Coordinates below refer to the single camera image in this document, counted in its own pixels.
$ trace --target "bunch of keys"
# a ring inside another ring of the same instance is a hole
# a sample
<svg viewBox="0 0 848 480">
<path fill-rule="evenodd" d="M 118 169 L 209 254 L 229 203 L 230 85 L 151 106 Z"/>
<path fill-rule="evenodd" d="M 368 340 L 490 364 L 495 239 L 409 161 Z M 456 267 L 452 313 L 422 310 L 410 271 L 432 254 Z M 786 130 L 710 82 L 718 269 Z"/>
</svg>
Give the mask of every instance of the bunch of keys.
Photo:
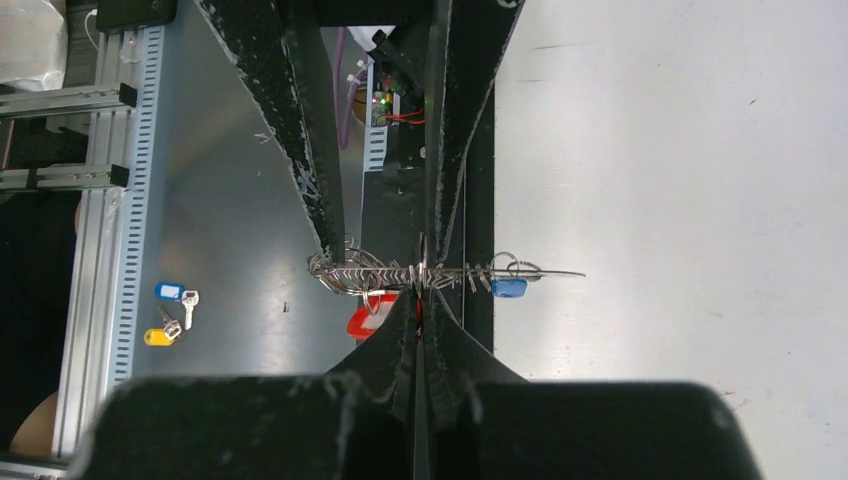
<svg viewBox="0 0 848 480">
<path fill-rule="evenodd" d="M 163 300 L 180 302 L 185 307 L 185 330 L 191 329 L 194 307 L 200 303 L 197 290 L 186 290 L 178 283 L 160 283 L 156 286 L 156 296 Z M 169 347 L 183 333 L 179 320 L 173 318 L 165 307 L 159 306 L 159 313 L 165 322 L 164 328 L 151 328 L 144 334 L 144 343 L 150 346 Z"/>
</svg>

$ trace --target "yellow key tag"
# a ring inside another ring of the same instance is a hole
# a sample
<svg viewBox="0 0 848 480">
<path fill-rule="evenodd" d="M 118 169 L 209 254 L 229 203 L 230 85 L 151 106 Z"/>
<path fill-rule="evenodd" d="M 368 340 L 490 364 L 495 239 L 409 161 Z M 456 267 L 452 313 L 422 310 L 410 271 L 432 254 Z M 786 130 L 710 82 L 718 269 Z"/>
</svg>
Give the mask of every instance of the yellow key tag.
<svg viewBox="0 0 848 480">
<path fill-rule="evenodd" d="M 144 332 L 144 343 L 151 347 L 170 347 L 174 340 L 168 339 L 164 328 L 151 328 Z"/>
</svg>

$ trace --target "spring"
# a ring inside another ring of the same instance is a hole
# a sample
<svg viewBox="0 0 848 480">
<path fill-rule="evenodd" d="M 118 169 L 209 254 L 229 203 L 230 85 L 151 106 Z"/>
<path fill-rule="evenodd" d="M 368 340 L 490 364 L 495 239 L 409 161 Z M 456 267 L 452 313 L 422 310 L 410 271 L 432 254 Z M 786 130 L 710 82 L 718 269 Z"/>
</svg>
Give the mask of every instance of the spring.
<svg viewBox="0 0 848 480">
<path fill-rule="evenodd" d="M 495 268 L 495 261 L 500 257 L 510 260 L 505 269 Z M 519 260 L 509 252 L 496 254 L 485 267 L 467 263 L 464 268 L 445 268 L 442 264 L 435 267 L 402 267 L 395 261 L 386 265 L 370 252 L 359 248 L 352 238 L 345 242 L 344 264 L 333 265 L 323 255 L 315 254 L 309 257 L 307 269 L 313 277 L 335 293 L 362 296 L 366 306 L 369 306 L 369 296 L 416 286 L 423 289 L 443 289 L 461 284 L 465 279 L 468 280 L 471 292 L 476 293 L 478 284 L 491 292 L 492 282 L 498 278 L 522 278 L 528 282 L 536 282 L 551 275 L 586 276 L 577 272 L 542 270 L 538 265 Z"/>
</svg>

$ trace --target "white cable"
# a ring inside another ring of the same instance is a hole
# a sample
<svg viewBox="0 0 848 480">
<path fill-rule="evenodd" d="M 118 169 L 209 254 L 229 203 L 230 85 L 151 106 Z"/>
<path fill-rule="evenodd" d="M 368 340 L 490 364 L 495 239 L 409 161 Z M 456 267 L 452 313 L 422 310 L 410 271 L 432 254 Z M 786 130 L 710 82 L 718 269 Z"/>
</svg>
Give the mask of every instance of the white cable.
<svg viewBox="0 0 848 480">
<path fill-rule="evenodd" d="M 99 52 L 100 47 L 98 47 L 97 44 L 94 43 L 94 39 L 91 38 L 91 33 L 88 31 L 88 19 L 91 18 L 91 17 L 96 17 L 96 16 L 97 16 L 97 9 L 95 8 L 94 10 L 85 14 L 85 20 L 82 21 L 82 24 L 83 24 L 83 27 L 85 27 L 85 36 L 88 37 L 88 41 L 91 42 L 91 44 L 94 45 L 94 49 Z"/>
</svg>

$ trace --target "clear plastic wrap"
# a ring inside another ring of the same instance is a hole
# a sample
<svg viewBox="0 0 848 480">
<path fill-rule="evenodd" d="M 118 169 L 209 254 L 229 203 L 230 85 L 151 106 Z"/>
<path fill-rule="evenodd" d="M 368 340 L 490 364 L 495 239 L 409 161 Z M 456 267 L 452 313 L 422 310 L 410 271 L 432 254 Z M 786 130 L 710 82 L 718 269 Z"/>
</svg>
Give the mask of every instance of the clear plastic wrap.
<svg viewBox="0 0 848 480">
<path fill-rule="evenodd" d="M 67 52 L 65 0 L 0 0 L 0 83 L 62 88 Z"/>
</svg>

